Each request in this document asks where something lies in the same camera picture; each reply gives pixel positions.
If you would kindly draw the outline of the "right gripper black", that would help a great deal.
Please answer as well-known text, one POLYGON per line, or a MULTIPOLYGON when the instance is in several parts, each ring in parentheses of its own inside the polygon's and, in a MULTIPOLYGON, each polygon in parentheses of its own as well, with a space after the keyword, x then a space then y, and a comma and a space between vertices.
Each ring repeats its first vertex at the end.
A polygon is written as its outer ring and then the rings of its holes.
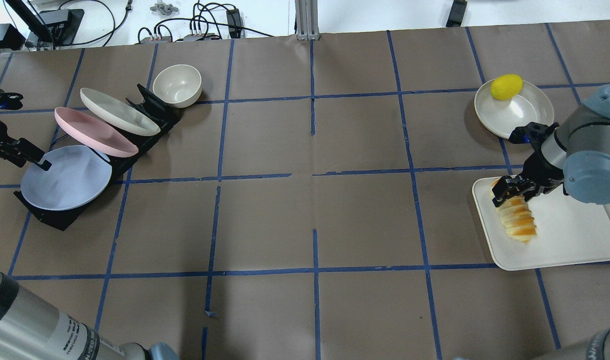
POLYGON ((559 123, 544 125, 536 122, 516 127, 509 137, 513 144, 529 143, 533 153, 524 162, 521 173, 514 177, 505 175, 492 187, 492 203, 499 208, 508 199, 523 195, 529 202, 542 194, 549 194, 564 182, 563 169, 547 160, 543 152, 546 141, 554 141, 554 134, 559 123))

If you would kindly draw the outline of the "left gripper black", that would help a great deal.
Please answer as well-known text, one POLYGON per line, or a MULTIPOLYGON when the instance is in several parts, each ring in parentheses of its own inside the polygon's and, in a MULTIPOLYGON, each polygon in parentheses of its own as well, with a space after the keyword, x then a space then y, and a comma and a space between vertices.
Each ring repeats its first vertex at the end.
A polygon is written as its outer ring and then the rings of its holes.
MULTIPOLYGON (((0 110, 18 110, 23 107, 23 96, 16 92, 5 92, 0 89, 0 110)), ((27 139, 14 139, 7 133, 7 125, 0 120, 0 158, 23 167, 31 162, 43 171, 49 171, 52 163, 43 159, 44 151, 27 139)))

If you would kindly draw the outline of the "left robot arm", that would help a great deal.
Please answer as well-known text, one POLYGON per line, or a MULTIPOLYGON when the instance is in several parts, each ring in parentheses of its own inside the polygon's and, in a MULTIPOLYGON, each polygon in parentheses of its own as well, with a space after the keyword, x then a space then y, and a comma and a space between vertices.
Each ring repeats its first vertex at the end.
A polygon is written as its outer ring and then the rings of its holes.
MULTIPOLYGON (((0 158, 22 167, 29 163, 15 196, 43 223, 63 230, 147 153, 178 122, 170 105, 139 86, 143 103, 109 120, 56 107, 61 129, 78 141, 44 152, 33 143, 8 135, 0 121, 0 158)), ((18 110, 23 96, 0 89, 0 110, 18 110)), ((48 301, 0 272, 0 360, 176 360, 164 342, 146 349, 135 342, 113 344, 48 301)))

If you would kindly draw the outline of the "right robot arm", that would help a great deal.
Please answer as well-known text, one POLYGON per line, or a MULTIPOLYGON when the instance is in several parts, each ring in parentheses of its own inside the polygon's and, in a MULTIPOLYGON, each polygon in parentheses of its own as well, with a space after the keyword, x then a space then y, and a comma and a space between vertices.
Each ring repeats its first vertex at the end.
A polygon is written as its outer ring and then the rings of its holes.
POLYGON ((509 136, 533 150, 515 175, 472 185, 494 263, 504 271, 610 262, 610 84, 562 123, 509 136))

